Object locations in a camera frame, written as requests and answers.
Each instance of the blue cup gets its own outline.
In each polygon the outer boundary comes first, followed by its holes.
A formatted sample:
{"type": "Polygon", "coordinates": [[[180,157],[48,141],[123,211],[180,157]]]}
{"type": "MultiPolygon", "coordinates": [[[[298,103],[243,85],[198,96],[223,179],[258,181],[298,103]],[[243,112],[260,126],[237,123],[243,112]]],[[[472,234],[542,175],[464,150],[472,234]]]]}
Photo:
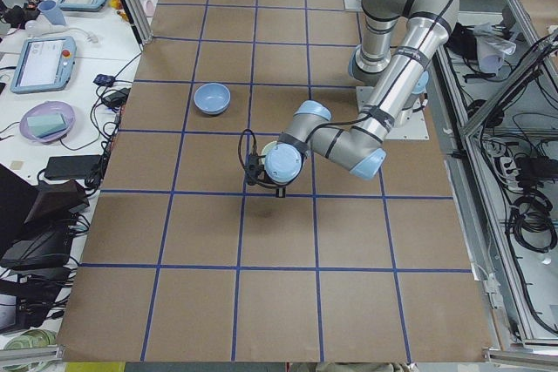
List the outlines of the blue cup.
{"type": "Polygon", "coordinates": [[[66,25],[62,10],[54,0],[44,0],[38,4],[38,9],[53,25],[66,25]]]}

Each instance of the purple plate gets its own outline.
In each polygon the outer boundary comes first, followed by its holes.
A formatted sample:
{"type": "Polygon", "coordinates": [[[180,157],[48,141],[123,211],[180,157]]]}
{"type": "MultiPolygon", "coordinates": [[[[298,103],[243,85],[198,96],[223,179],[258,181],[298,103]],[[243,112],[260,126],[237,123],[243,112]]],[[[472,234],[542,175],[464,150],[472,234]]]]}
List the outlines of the purple plate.
{"type": "Polygon", "coordinates": [[[73,111],[73,108],[69,106],[66,102],[58,102],[58,101],[51,101],[51,102],[44,102],[41,105],[37,105],[32,109],[29,109],[21,121],[19,122],[19,131],[21,135],[26,137],[27,139],[32,139],[33,141],[38,141],[39,143],[50,143],[55,139],[61,139],[71,130],[73,127],[73,123],[76,120],[76,114],[73,111]],[[27,124],[28,117],[38,117],[43,115],[50,115],[50,114],[57,114],[61,113],[64,117],[64,121],[66,123],[66,128],[59,132],[54,132],[46,137],[35,137],[31,130],[29,129],[29,125],[27,124]]]}

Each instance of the blue bowl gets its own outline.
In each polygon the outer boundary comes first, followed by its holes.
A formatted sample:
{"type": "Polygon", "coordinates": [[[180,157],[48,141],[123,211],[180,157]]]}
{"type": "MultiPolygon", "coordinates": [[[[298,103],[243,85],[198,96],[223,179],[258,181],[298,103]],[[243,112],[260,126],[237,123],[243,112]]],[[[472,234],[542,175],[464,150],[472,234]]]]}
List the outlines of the blue bowl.
{"type": "Polygon", "coordinates": [[[208,83],[195,91],[194,103],[207,115],[219,115],[230,104],[230,91],[220,83],[208,83]]]}

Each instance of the green sponge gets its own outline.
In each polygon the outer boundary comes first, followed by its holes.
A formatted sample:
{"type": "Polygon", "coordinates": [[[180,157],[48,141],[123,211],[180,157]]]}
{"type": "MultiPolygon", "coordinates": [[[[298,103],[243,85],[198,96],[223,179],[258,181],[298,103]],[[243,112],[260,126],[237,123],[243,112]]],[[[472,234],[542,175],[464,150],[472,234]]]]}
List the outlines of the green sponge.
{"type": "Polygon", "coordinates": [[[61,113],[27,117],[27,125],[31,134],[39,139],[54,132],[63,131],[67,127],[64,116],[61,113]]]}

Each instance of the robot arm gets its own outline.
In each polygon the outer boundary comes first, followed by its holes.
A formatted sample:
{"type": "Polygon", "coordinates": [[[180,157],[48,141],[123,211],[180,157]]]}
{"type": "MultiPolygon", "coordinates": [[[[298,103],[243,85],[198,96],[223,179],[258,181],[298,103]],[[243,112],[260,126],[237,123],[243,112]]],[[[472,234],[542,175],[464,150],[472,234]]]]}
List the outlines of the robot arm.
{"type": "Polygon", "coordinates": [[[349,131],[330,123],[330,112],[306,101],[277,145],[268,151],[265,172],[285,185],[300,172],[310,150],[363,179],[372,179],[385,158],[381,145],[434,52],[449,38],[457,21],[459,0],[361,0],[366,32],[350,63],[351,76],[374,85],[349,131]],[[391,33],[407,17],[402,44],[390,57],[391,33]]]}

